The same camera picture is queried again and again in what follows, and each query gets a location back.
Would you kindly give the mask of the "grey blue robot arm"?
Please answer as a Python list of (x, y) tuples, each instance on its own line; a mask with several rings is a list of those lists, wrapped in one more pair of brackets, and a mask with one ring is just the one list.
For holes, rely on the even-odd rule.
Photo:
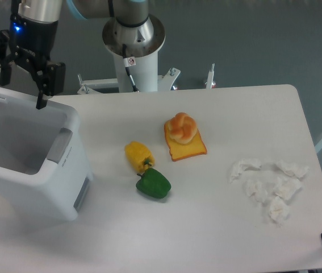
[[(77, 17), (116, 18), (138, 27), (149, 18), (148, 1), (68, 1)], [(62, 1), (11, 1), (10, 27), (0, 30), (0, 86), (11, 81), (12, 64), (28, 72), (39, 90), (36, 108), (64, 90), (66, 65), (51, 60)]]

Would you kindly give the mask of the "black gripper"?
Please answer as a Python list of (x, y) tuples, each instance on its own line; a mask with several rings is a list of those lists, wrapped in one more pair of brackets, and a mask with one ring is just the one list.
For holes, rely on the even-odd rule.
[(50, 57), (57, 26), (57, 21), (45, 23), (11, 14), (9, 31), (0, 30), (0, 86), (11, 81), (12, 62), (31, 71), (39, 90), (39, 110), (46, 107), (49, 98), (64, 90), (66, 65), (53, 63)]

